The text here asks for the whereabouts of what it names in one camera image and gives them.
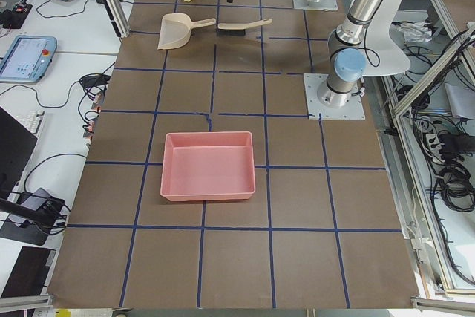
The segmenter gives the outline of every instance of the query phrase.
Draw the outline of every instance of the pink plastic tray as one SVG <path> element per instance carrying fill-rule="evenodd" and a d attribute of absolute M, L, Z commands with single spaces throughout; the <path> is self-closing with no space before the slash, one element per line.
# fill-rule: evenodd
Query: pink plastic tray
<path fill-rule="evenodd" d="M 255 193 L 248 131 L 169 133 L 160 194 L 172 201 L 245 200 Z"/>

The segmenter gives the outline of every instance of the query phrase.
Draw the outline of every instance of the brown work surface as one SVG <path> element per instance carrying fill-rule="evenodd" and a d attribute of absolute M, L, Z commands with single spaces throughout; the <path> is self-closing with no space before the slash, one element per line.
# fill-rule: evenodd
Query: brown work surface
<path fill-rule="evenodd" d="M 136 1 L 49 288 L 56 306 L 410 307 L 416 283 L 367 103 L 362 122 L 307 116 L 303 73 L 329 70 L 341 2 Z M 196 29 L 158 51 L 173 12 L 274 22 L 242 37 Z M 165 136 L 188 131 L 252 132 L 253 197 L 160 196 Z"/>

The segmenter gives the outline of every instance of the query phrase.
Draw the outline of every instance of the table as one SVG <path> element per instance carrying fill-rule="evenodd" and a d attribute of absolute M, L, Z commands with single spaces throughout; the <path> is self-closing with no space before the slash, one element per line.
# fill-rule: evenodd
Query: table
<path fill-rule="evenodd" d="M 0 39 L 0 56 L 9 48 L 18 34 L 54 36 L 58 40 L 58 51 L 43 79 L 31 85 L 39 93 L 44 105 L 62 104 L 70 85 L 88 73 L 101 73 L 116 59 L 120 41 L 116 37 L 103 5 L 94 0 L 88 3 L 86 12 L 66 19 L 43 19 L 35 11 L 36 6 L 45 0 L 31 0 L 33 9 L 22 29 L 12 30 L 8 36 Z M 82 9 L 85 0 L 68 2 L 53 0 L 44 6 L 45 14 L 73 13 Z M 123 4 L 126 16 L 130 15 L 131 5 Z M 0 83 L 0 93 L 11 84 Z M 83 96 L 80 85 L 75 85 L 71 98 L 64 108 L 45 109 L 45 127 L 36 145 L 28 167 L 33 168 L 46 157 L 59 153 L 78 153 L 87 155 L 86 140 L 82 137 L 82 124 L 77 105 Z M 0 106 L 10 114 L 25 114 L 40 109 L 32 91 L 14 88 L 0 97 Z M 91 107 L 85 100 L 81 106 L 82 113 Z M 52 159 L 38 169 L 29 180 L 29 188 L 43 187 L 53 196 L 65 200 L 72 206 L 79 179 L 84 166 L 81 157 L 59 157 Z M 0 219 L 7 215 L 0 213 Z M 62 235 L 49 237 L 45 247 L 59 249 Z M 4 289 L 16 258 L 22 246 L 28 244 L 0 239 L 0 291 Z"/>
<path fill-rule="evenodd" d="M 85 12 L 69 18 L 44 19 L 36 8 L 47 0 L 28 0 L 33 9 L 21 29 L 12 30 L 8 36 L 0 39 L 0 56 L 5 54 L 18 34 L 54 36 L 58 39 L 58 51 L 69 53 L 115 54 L 120 48 L 120 41 L 109 21 L 104 5 L 90 0 Z M 86 0 L 51 0 L 40 9 L 45 16 L 68 15 L 82 10 Z M 122 3 L 127 18 L 132 5 Z"/>

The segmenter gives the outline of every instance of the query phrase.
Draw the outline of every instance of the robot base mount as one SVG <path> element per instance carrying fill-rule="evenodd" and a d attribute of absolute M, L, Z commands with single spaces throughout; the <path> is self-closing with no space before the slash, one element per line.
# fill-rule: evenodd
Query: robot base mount
<path fill-rule="evenodd" d="M 317 95 L 321 83 L 327 80 L 328 75 L 322 73 L 304 74 L 305 97 L 307 98 L 307 110 L 309 118 L 318 120 L 364 120 L 363 103 L 360 96 L 350 97 L 350 101 L 341 108 L 330 108 L 323 104 Z M 355 85 L 353 92 L 358 92 Z"/>

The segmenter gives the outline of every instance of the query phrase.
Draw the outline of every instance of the keyboard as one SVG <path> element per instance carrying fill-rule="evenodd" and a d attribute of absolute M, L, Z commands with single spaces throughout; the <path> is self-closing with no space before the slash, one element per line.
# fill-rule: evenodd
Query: keyboard
<path fill-rule="evenodd" d="M 29 111 L 25 114 L 16 115 L 15 119 L 20 122 L 31 134 L 37 137 L 40 134 L 43 120 L 45 119 L 45 111 Z"/>

